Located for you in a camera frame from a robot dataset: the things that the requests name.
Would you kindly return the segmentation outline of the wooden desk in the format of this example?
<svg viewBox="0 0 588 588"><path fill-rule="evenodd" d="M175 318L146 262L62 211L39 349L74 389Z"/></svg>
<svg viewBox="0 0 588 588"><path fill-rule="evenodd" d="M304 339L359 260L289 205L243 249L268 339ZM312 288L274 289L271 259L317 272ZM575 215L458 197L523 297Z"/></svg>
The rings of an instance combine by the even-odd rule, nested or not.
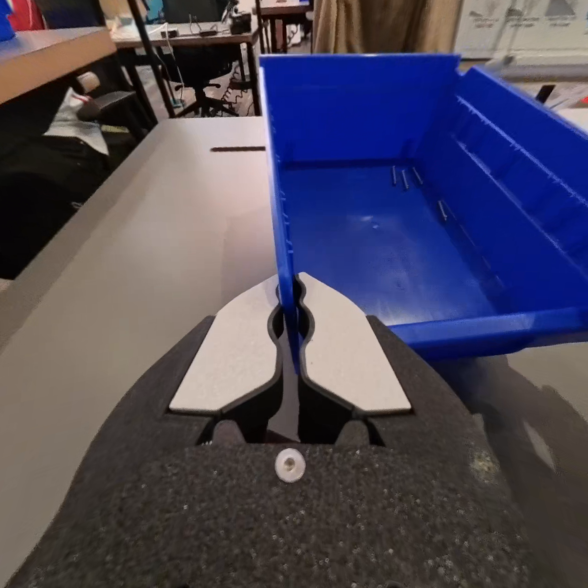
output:
<svg viewBox="0 0 588 588"><path fill-rule="evenodd" d="M115 53L105 27L18 32L1 42L1 105Z"/></svg>

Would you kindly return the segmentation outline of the black office chair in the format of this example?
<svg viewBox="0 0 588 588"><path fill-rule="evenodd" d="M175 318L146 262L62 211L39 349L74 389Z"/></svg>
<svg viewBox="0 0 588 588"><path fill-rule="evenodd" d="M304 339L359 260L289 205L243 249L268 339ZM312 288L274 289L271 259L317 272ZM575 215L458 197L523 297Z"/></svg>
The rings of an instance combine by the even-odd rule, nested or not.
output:
<svg viewBox="0 0 588 588"><path fill-rule="evenodd" d="M212 80L231 73L234 62L241 55L240 45L175 47L173 55L183 83L195 91L195 102L183 108L178 116L196 111L209 118L218 112L238 116L227 101L206 96L204 89L211 86Z"/></svg>
<svg viewBox="0 0 588 588"><path fill-rule="evenodd" d="M74 138L44 136L71 87L77 114L97 122L109 156ZM122 69L78 70L1 105L1 279L13 281L153 129Z"/></svg>

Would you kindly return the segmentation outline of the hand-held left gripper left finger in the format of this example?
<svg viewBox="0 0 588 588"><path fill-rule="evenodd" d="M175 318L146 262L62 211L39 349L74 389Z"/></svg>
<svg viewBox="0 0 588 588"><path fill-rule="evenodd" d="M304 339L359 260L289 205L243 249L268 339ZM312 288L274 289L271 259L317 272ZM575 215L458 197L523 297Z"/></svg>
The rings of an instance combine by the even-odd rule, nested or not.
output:
<svg viewBox="0 0 588 588"><path fill-rule="evenodd" d="M282 373L282 309L273 275L215 315L170 411L225 411Z"/></svg>

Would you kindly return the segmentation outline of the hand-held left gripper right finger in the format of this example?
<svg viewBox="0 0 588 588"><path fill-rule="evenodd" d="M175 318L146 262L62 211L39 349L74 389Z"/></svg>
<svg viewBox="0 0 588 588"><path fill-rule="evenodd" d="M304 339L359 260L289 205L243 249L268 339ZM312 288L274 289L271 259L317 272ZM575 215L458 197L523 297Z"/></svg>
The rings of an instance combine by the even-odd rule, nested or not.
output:
<svg viewBox="0 0 588 588"><path fill-rule="evenodd" d="M411 403L364 311L306 272L296 282L305 383L360 416L409 413Z"/></svg>

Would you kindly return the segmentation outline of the printed instruction sign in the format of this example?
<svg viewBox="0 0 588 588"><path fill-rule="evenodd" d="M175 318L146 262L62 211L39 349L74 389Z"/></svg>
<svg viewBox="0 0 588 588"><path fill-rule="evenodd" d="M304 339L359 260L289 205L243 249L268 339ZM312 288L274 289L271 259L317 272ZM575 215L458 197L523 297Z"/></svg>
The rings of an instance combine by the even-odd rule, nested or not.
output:
<svg viewBox="0 0 588 588"><path fill-rule="evenodd" d="M462 1L454 51L480 60L583 58L587 1Z"/></svg>

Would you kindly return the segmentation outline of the grey top desk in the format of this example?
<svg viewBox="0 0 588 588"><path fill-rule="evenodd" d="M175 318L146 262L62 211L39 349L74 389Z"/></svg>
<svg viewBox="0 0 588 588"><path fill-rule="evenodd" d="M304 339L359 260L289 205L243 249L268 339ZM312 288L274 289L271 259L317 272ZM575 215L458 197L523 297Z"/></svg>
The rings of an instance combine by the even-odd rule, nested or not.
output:
<svg viewBox="0 0 588 588"><path fill-rule="evenodd" d="M125 68L128 72L132 85L140 97L145 97L144 87L138 77L135 66L135 58L130 56L130 52L143 48L147 61L153 72L156 84L159 88L162 101L168 113L168 117L183 117L199 107L202 107L203 100L198 100L188 107L181 110L174 108L172 104L172 93L168 92L168 85L164 82L163 75L158 68L158 54L155 48L168 47L175 48L203 48L203 47L228 47L228 46L245 46L247 54L247 67L249 77L244 79L245 89L252 93L252 104L254 115L261 116L261 101L258 81L258 61L255 54L255 45L261 41L263 46L263 35L260 33L259 26L252 24L252 30L247 33L232 34L228 28L217 31L215 34L209 34L206 31L192 32L190 24L176 25L156 25L146 26L141 21L131 26L121 26L110 32L111 39L116 50L125 55Z"/></svg>

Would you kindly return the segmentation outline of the white cloth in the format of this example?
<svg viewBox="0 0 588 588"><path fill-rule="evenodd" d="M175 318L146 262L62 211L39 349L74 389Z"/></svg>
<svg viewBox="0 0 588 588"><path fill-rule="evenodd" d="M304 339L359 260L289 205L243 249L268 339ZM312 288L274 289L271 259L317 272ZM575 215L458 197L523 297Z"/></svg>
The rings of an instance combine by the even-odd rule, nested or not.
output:
<svg viewBox="0 0 588 588"><path fill-rule="evenodd" d="M81 121L77 116L81 108L88 103L88 96L78 94L69 87L49 128L43 135L78 139L99 154L109 156L100 124Z"/></svg>

